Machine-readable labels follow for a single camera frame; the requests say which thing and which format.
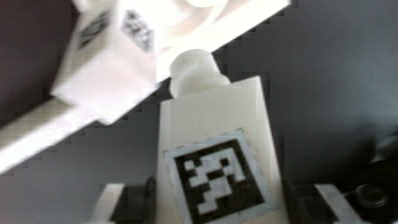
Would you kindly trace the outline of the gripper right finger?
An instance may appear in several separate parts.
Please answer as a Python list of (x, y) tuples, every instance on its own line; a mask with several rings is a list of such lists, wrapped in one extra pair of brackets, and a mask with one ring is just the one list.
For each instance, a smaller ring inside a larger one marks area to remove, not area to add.
[(374, 184), (341, 190), (286, 181), (284, 195), (291, 224), (398, 224), (398, 195)]

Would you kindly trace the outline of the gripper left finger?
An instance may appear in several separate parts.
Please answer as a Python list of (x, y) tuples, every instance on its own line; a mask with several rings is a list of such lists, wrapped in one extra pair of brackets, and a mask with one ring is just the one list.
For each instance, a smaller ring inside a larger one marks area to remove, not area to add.
[(156, 180), (142, 185), (108, 183), (81, 224), (154, 224)]

